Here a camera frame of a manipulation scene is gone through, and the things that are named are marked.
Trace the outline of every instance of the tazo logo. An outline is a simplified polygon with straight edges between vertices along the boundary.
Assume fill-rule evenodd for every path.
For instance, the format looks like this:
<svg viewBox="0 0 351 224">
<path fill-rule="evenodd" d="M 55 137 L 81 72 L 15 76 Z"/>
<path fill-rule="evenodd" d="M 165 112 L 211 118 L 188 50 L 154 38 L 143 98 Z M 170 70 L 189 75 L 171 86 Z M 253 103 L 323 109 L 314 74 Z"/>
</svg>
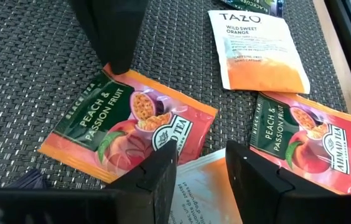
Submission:
<svg viewBox="0 0 351 224">
<path fill-rule="evenodd" d="M 177 141 L 177 152 L 181 154 L 184 148 L 187 137 L 192 129 L 193 123 L 178 115 L 174 115 L 170 124 L 166 124 L 156 129 L 152 137 L 153 149 L 157 151 L 165 145 L 167 141 Z"/>
<path fill-rule="evenodd" d="M 228 13 L 220 13 L 220 15 L 223 15 L 223 18 L 225 20 L 237 20 L 240 22 L 255 22 L 259 23 L 261 22 L 261 18 L 258 16 L 245 16 L 245 15 L 234 15 L 234 14 L 228 14 Z"/>
<path fill-rule="evenodd" d="M 349 148 L 345 130 L 329 125 L 329 132 L 322 138 L 325 150 L 332 158 L 332 168 L 344 174 L 350 174 Z"/>
</svg>

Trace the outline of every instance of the woven placemat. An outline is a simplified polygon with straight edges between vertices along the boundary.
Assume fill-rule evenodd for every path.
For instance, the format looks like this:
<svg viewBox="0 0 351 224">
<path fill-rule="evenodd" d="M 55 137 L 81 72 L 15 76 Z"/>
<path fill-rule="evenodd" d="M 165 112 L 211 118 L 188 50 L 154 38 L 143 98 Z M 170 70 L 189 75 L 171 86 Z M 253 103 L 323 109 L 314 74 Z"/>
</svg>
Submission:
<svg viewBox="0 0 351 224">
<path fill-rule="evenodd" d="M 227 139 L 247 144 L 256 101 L 256 92 L 222 88 L 210 9 L 229 7 L 218 0 L 151 0 L 133 62 L 139 72 L 220 110 L 202 154 Z M 311 81 L 309 98 L 346 111 L 312 0 L 286 1 L 284 18 Z M 33 167 L 54 187 L 102 187 L 36 152 L 100 68 L 66 1 L 0 1 L 0 187 Z"/>
</svg>

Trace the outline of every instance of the dark packet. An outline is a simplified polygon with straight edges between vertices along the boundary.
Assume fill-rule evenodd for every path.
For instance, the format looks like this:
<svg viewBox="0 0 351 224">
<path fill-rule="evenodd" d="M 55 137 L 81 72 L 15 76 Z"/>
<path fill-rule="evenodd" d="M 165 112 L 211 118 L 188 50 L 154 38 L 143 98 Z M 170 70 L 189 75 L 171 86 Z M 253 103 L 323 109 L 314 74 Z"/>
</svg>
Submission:
<svg viewBox="0 0 351 224">
<path fill-rule="evenodd" d="M 283 0 L 221 0 L 235 9 L 282 17 Z"/>
<path fill-rule="evenodd" d="M 9 184 L 8 189 L 46 189 L 47 184 L 38 169 L 32 169 L 16 181 Z"/>
</svg>

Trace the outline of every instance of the tazo tea packet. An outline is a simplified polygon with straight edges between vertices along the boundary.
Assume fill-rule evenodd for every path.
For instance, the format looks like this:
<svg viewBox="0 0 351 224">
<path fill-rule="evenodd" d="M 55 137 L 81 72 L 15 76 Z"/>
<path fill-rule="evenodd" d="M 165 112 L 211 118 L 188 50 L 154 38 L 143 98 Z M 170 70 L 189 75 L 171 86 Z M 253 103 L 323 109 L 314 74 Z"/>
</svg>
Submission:
<svg viewBox="0 0 351 224">
<path fill-rule="evenodd" d="M 246 11 L 209 11 L 223 87 L 309 93 L 310 83 L 282 18 Z"/>
<path fill-rule="evenodd" d="M 241 224 L 228 179 L 225 149 L 177 168 L 169 224 Z"/>
<path fill-rule="evenodd" d="M 297 175 L 351 194 L 351 115 L 296 94 L 260 93 L 251 149 Z"/>
<path fill-rule="evenodd" d="M 216 109 L 137 72 L 110 71 L 87 86 L 39 152 L 107 183 L 170 139 L 180 164 L 198 158 Z"/>
<path fill-rule="evenodd" d="M 221 0 L 235 9 L 282 17 L 283 0 Z"/>
</svg>

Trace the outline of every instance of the gray woven mat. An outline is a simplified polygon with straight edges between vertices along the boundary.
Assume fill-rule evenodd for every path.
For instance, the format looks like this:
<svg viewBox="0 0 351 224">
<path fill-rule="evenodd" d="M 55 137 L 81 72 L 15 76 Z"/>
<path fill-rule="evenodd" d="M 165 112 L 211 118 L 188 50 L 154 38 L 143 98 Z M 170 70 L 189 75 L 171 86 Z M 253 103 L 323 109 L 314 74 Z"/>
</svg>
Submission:
<svg viewBox="0 0 351 224">
<path fill-rule="evenodd" d="M 133 68 L 220 112 L 203 154 L 227 139 L 247 144 L 253 91 L 223 90 L 207 11 L 218 0 L 151 0 Z M 311 0 L 286 1 L 287 20 L 312 84 L 309 98 L 346 111 Z M 32 167 L 55 187 L 99 189 L 101 182 L 38 152 L 100 63 L 65 1 L 0 1 L 0 186 Z"/>
</svg>

